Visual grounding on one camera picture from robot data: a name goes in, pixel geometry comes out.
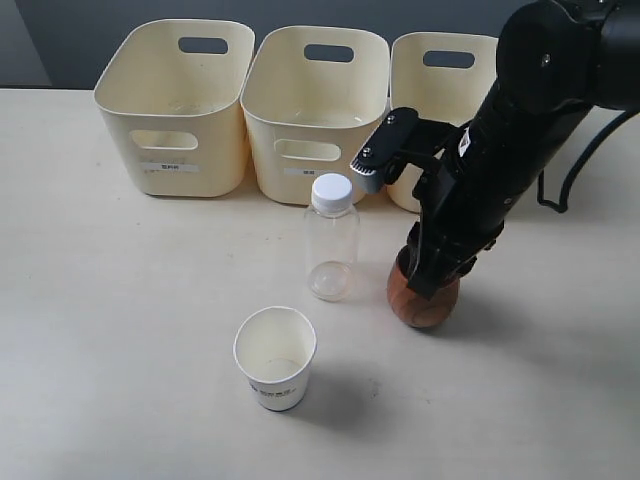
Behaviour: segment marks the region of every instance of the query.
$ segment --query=bin handle hole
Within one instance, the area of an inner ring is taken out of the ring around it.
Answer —
[[[145,150],[195,150],[198,139],[191,133],[158,130],[133,130],[131,140]]]
[[[277,154],[289,160],[335,162],[342,156],[340,147],[333,143],[281,139],[273,146]]]
[[[354,56],[353,48],[342,45],[310,43],[304,47],[304,58],[315,62],[350,63]]]
[[[224,55],[229,51],[229,44],[224,38],[182,37],[178,47],[184,53],[206,53]]]
[[[467,69],[476,63],[476,57],[469,52],[454,52],[449,50],[429,50],[422,57],[422,63],[427,67]]]

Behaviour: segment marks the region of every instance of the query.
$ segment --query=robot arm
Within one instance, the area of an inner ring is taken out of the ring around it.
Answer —
[[[493,246],[505,216],[594,105],[640,107],[640,1],[526,5],[502,31],[496,69],[467,124],[396,109],[351,164],[370,193],[394,183],[407,163],[424,170],[403,274],[427,299]]]

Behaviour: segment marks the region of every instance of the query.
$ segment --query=cup rim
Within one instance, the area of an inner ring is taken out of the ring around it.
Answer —
[[[288,377],[282,378],[280,380],[272,380],[272,381],[265,381],[265,380],[260,380],[259,378],[254,377],[253,375],[250,375],[243,367],[242,364],[240,363],[240,361],[238,360],[238,339],[240,338],[240,335],[242,334],[242,331],[244,330],[244,328],[251,322],[253,321],[258,315],[260,315],[261,313],[267,311],[267,310],[289,310],[292,311],[294,313],[296,313],[297,315],[299,315],[300,317],[302,317],[302,319],[304,319],[304,321],[307,323],[307,325],[309,326],[309,329],[311,330],[311,334],[313,335],[313,350],[311,351],[311,355],[309,355],[309,358],[307,359],[307,361],[305,362],[305,364],[303,366],[301,366],[298,370],[295,371],[295,373],[289,375]],[[307,316],[302,313],[300,310],[297,310],[295,308],[292,307],[284,307],[284,306],[279,306],[279,305],[273,305],[270,307],[265,307],[262,308],[260,310],[258,310],[257,312],[252,313],[251,315],[249,315],[249,317],[242,322],[242,325],[240,325],[240,328],[238,328],[238,332],[236,333],[236,338],[233,341],[233,358],[236,361],[236,365],[238,366],[238,368],[240,369],[240,371],[242,373],[245,374],[245,376],[247,378],[249,378],[250,380],[253,380],[254,382],[257,383],[261,383],[263,385],[278,385],[280,383],[284,383],[284,382],[288,382],[289,380],[292,380],[293,378],[297,377],[298,375],[300,375],[300,373],[302,373],[310,364],[311,361],[313,360],[313,358],[315,357],[316,351],[318,349],[318,337],[316,335],[316,329],[313,328],[313,324],[311,323],[311,321],[307,318]]]

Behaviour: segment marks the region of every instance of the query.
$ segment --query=label sticker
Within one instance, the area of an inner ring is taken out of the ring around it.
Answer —
[[[458,155],[460,157],[464,157],[464,154],[467,152],[467,149],[471,146],[471,136],[469,135],[469,127],[465,128],[464,135],[460,139],[460,144],[458,145]]]
[[[200,167],[198,165],[180,164],[180,163],[156,163],[142,162],[142,169],[147,172],[188,172],[198,173]]]
[[[313,170],[311,168],[285,168],[285,175],[305,175],[307,177],[317,177],[319,175],[324,175],[325,173],[332,173],[330,170]]]

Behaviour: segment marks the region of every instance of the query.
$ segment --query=gray wall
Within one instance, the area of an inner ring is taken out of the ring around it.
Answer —
[[[389,42],[415,31],[497,36],[527,0],[17,0],[56,87],[92,88],[124,37],[159,18],[235,20],[257,41],[295,24],[362,28]]]
[[[0,85],[49,85],[14,0],[0,0]]]

